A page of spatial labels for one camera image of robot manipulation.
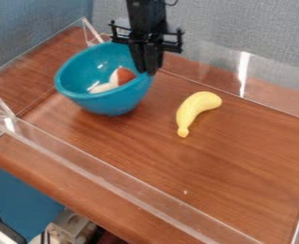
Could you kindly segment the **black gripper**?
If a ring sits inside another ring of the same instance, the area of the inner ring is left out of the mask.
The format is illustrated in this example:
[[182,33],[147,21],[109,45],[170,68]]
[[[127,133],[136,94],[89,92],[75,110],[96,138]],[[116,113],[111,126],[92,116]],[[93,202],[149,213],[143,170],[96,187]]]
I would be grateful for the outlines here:
[[[155,76],[163,64],[163,50],[182,53],[183,30],[172,30],[167,22],[167,8],[174,6],[166,0],[125,0],[129,26],[111,21],[112,41],[127,44],[139,72],[148,70]],[[144,48],[147,45],[147,63]]]

